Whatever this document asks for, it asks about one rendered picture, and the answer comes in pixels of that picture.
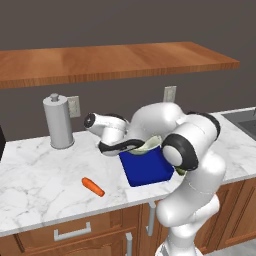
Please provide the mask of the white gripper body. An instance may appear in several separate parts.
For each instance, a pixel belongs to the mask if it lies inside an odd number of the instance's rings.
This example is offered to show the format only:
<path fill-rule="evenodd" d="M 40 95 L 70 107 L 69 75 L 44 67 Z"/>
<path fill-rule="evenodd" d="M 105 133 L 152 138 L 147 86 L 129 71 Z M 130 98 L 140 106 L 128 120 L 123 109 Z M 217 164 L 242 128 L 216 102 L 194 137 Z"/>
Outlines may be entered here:
<path fill-rule="evenodd" d="M 122 152 L 124 150 L 124 148 L 122 146 L 109 146 L 103 143 L 100 143 L 98 145 L 98 148 L 100 150 L 100 152 L 105 155 L 105 156 L 117 156 L 120 152 Z"/>

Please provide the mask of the pale green bowl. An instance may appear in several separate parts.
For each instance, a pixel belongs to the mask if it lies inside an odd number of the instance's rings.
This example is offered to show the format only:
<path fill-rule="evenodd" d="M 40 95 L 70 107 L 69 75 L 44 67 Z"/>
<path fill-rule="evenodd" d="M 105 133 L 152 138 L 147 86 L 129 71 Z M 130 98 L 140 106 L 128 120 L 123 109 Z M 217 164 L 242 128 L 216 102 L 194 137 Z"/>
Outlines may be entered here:
<path fill-rule="evenodd" d="M 130 150 L 130 153 L 133 155 L 143 155 L 149 151 L 157 148 L 162 143 L 162 138 L 160 136 L 153 136 L 148 139 L 141 147 Z"/>

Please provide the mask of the blue tray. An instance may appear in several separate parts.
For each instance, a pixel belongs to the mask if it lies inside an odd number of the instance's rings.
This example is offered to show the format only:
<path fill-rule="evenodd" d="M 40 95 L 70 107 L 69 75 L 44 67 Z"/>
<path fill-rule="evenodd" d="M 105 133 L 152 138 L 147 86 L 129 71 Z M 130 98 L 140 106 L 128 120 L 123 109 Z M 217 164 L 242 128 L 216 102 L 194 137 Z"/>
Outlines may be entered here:
<path fill-rule="evenodd" d="M 119 158 L 131 187 L 168 181 L 174 173 L 174 167 L 164 158 L 160 147 L 143 155 L 122 152 Z"/>

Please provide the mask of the orange carrot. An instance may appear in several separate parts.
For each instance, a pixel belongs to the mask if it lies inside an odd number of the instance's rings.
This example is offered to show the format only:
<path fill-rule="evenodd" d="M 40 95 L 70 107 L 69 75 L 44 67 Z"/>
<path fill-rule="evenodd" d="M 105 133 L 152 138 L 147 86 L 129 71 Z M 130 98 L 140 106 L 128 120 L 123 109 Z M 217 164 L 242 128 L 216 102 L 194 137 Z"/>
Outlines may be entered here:
<path fill-rule="evenodd" d="M 92 180 L 86 177 L 82 179 L 82 184 L 100 197 L 103 197 L 105 195 L 105 192 L 97 184 L 95 184 Z"/>

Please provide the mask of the grey paper towel holder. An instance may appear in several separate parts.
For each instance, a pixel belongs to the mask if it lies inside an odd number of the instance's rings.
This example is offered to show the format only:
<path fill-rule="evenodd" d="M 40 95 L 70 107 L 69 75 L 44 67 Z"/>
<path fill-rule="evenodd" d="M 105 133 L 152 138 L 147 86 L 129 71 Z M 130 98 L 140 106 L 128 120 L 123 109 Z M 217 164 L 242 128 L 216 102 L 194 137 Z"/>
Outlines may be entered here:
<path fill-rule="evenodd" d="M 66 149 L 74 144 L 68 100 L 65 96 L 52 93 L 43 100 L 50 144 L 55 149 Z"/>

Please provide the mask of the wooden drawer front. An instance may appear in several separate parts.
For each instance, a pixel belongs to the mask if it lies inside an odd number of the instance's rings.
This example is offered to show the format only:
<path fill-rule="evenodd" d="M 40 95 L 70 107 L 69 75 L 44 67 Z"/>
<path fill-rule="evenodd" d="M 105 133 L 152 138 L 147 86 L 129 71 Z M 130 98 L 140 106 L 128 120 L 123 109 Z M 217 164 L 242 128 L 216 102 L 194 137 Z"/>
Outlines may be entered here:
<path fill-rule="evenodd" d="M 52 248 L 64 243 L 95 238 L 101 235 L 130 228 L 135 228 L 137 230 L 137 242 L 139 218 L 140 207 L 133 206 L 48 227 L 21 232 L 15 235 L 15 239 L 21 251 L 20 256 L 27 256 L 27 254 L 32 250 Z M 53 232 L 55 229 L 58 229 L 60 234 L 67 233 L 83 229 L 86 226 L 86 222 L 90 222 L 91 224 L 91 233 L 63 241 L 54 241 Z"/>

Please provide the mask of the wooden cupboard door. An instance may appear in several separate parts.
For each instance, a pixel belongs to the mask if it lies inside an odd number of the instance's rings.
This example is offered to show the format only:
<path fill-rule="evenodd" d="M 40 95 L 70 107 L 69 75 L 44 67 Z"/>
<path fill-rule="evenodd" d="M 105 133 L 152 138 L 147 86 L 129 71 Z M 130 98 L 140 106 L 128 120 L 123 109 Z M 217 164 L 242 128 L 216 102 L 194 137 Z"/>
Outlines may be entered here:
<path fill-rule="evenodd" d="M 256 178 L 222 185 L 217 196 L 220 210 L 195 239 L 203 254 L 256 238 Z"/>
<path fill-rule="evenodd" d="M 156 250 L 164 242 L 165 236 L 168 234 L 168 229 L 163 227 L 158 221 L 155 210 L 154 231 L 151 237 L 148 236 L 146 226 L 148 225 L 149 202 L 141 205 L 138 256 L 155 256 Z"/>
<path fill-rule="evenodd" d="M 125 256 L 128 232 L 133 236 L 132 256 L 136 256 L 137 230 L 135 228 L 64 243 L 52 248 L 32 250 L 27 256 Z"/>

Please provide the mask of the black appliance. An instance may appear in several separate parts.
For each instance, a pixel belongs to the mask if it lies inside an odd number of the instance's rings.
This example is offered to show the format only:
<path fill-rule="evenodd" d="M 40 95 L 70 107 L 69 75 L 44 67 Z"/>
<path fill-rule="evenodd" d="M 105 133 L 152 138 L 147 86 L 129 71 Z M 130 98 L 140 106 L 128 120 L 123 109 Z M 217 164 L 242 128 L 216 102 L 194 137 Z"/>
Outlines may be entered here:
<path fill-rule="evenodd" d="M 4 149 L 5 149 L 5 145 L 6 145 L 6 139 L 5 139 L 2 127 L 0 125 L 0 162 L 2 160 L 2 156 L 3 156 Z"/>

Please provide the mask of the grey sink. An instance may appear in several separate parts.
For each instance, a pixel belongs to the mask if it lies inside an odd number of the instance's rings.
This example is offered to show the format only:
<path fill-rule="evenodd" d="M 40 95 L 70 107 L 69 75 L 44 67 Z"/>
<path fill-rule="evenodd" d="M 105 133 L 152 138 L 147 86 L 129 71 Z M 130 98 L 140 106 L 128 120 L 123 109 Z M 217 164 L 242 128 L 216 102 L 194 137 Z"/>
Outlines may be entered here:
<path fill-rule="evenodd" d="M 252 110 L 226 113 L 224 117 L 256 141 L 256 107 Z"/>

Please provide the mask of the grey wall outlet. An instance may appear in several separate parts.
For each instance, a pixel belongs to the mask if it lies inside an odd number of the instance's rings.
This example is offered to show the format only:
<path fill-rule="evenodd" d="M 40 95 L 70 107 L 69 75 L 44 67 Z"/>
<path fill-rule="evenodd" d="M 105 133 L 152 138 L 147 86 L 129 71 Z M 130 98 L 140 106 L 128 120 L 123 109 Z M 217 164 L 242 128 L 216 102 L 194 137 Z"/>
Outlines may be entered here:
<path fill-rule="evenodd" d="M 176 97 L 176 86 L 166 86 L 164 88 L 164 102 L 174 102 Z"/>
<path fill-rule="evenodd" d="M 71 118 L 77 118 L 81 116 L 80 102 L 78 96 L 68 97 L 68 107 Z"/>

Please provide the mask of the wooden wall shelf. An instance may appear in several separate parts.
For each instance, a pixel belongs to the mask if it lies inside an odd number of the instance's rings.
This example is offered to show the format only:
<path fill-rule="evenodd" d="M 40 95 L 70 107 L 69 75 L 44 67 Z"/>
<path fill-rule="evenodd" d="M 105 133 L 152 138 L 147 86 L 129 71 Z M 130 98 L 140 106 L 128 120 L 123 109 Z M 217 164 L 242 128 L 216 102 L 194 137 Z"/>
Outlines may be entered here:
<path fill-rule="evenodd" d="M 0 51 L 0 90 L 239 67 L 194 42 Z"/>

